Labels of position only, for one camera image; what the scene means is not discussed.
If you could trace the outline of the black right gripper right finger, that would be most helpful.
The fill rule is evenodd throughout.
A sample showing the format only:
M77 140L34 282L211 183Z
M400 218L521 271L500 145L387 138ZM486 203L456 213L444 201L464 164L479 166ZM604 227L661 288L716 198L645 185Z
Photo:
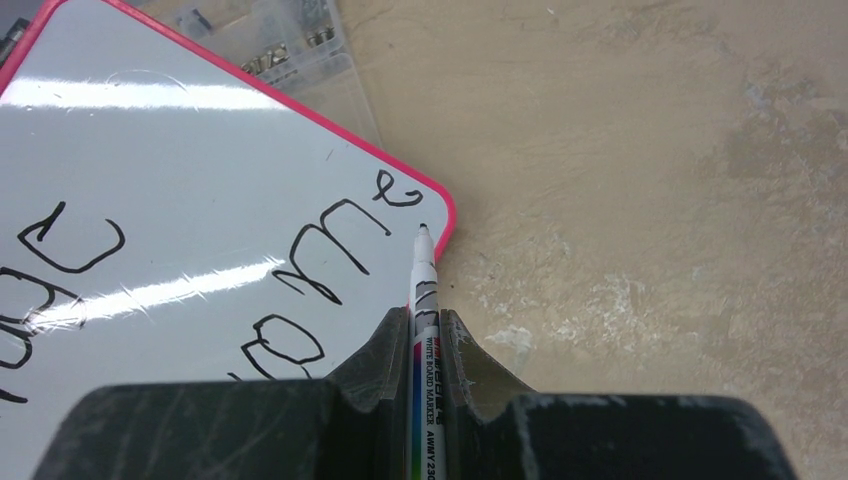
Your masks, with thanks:
M441 314L452 479L792 479L770 424L737 398L544 393Z

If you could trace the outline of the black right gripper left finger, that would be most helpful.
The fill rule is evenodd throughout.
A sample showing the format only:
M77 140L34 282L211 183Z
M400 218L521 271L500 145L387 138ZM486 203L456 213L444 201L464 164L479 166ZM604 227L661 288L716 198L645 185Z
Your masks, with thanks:
M67 414L38 479L400 479L408 313L321 379L127 384Z

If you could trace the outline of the white dry erase marker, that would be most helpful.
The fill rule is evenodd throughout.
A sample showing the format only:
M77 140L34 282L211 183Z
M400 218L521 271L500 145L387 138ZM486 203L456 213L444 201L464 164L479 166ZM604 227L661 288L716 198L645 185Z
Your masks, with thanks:
M425 224L419 225L413 244L408 317L407 477L446 479L438 279L434 243Z

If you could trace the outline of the red framed whiteboard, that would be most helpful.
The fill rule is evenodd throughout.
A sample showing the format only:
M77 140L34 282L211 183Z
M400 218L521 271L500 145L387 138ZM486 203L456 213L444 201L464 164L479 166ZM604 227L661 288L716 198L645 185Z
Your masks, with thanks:
M1 475L107 385L322 377L444 246L447 190L119 1L1 71Z

